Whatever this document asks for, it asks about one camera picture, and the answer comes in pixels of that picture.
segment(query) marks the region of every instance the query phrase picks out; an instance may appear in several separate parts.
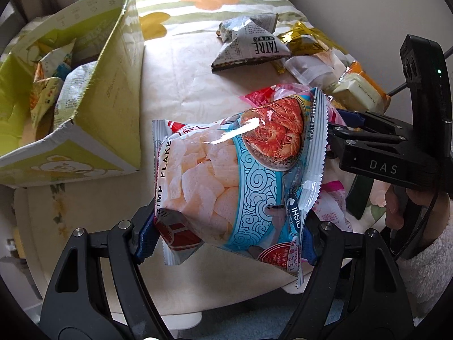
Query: blue wave pattern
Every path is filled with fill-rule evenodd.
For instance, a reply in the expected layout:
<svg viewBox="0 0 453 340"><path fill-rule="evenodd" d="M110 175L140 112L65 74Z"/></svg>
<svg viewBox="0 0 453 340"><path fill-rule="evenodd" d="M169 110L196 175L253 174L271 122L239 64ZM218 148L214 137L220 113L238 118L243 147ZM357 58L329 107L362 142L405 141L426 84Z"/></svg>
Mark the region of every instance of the blue wave pattern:
<svg viewBox="0 0 453 340"><path fill-rule="evenodd" d="M264 213L264 208L270 203L281 203L282 183L281 173L259 164L240 135L233 142L239 164L239 201L236 223L225 248L243 251L256 245L273 228L272 217Z"/></svg>

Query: fluffy white sleeve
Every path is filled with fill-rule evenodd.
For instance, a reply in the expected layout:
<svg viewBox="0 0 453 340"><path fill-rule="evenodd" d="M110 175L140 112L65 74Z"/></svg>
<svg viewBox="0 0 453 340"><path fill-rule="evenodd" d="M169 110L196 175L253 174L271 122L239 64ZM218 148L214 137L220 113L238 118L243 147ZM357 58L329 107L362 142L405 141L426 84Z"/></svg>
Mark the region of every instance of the fluffy white sleeve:
<svg viewBox="0 0 453 340"><path fill-rule="evenodd" d="M425 317L439 300L453 276L453 217L442 234L415 257L398 260L406 289L417 301L420 317Z"/></svg>

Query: black cable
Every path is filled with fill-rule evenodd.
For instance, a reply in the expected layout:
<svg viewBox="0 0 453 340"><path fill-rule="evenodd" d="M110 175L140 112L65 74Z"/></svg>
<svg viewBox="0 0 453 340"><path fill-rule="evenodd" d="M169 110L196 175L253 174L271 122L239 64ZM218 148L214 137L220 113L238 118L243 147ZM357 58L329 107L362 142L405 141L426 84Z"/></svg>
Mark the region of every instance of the black cable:
<svg viewBox="0 0 453 340"><path fill-rule="evenodd" d="M389 93L387 93L388 96L392 97L396 95L397 93L400 93L403 89L407 88L407 83L401 84L400 86L396 87L394 90L391 90Z"/></svg>
<svg viewBox="0 0 453 340"><path fill-rule="evenodd" d="M450 47L445 53L443 54L443 58L447 60L453 54L453 46ZM392 97L397 93L400 93L403 89L407 88L407 83L401 84L400 86L396 87L395 89L391 90L387 95Z"/></svg>
<svg viewBox="0 0 453 340"><path fill-rule="evenodd" d="M441 179L441 175L442 175L442 172L443 172L443 166L445 165L445 160L443 160L440 164L440 167L439 167L439 172L438 172L438 175L437 175L437 178L436 180L440 180ZM434 208L434 204L436 204L436 201L437 201L437 197L439 196L439 193L440 193L440 181L437 183L436 185L436 189L434 191L434 195L433 195L433 198L431 199L431 203L428 207L428 209L426 210L426 213L424 214L422 220L420 221L420 223L418 224L418 226L416 227L416 229L412 232L411 236L409 236L409 238L407 239L406 243L404 243L404 245L401 247L401 249L398 251L398 253L395 254L394 256L394 260L396 261L400 256L401 254L403 254L404 250L408 247L409 244L411 244L411 242L413 241L413 239L417 236L418 232L420 231L420 229L425 226L425 223L426 221L428 220L428 218L430 217L431 215L431 212L433 211L433 208Z"/></svg>

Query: cardboard box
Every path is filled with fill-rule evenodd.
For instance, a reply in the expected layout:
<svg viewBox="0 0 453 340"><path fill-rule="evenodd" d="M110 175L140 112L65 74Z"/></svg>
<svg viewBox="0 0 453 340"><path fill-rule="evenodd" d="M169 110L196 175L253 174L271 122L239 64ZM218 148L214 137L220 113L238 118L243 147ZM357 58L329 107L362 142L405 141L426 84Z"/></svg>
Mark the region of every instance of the cardboard box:
<svg viewBox="0 0 453 340"><path fill-rule="evenodd" d="M83 98L71 119L19 148L36 59L73 38L74 66L97 60ZM80 0L21 39L0 67L0 184L28 187L137 171L143 49L135 0Z"/></svg>

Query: person's hand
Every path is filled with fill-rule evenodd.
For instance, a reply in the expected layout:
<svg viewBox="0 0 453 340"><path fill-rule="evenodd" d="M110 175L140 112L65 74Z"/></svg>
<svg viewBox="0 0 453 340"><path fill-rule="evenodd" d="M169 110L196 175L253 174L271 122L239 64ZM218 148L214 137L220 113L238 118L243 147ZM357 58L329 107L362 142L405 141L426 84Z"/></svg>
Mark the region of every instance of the person's hand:
<svg viewBox="0 0 453 340"><path fill-rule="evenodd" d="M419 206L429 206L433 198L434 191L419 192L412 189L406 189L406 193L412 202ZM386 225L391 229L399 230L404 225L404 219L399 210L398 197L393 191L393 185L386 192ZM447 193L440 192L428 223L420 240L420 246L426 247L434 242L447 226L450 218L450 198Z"/></svg>

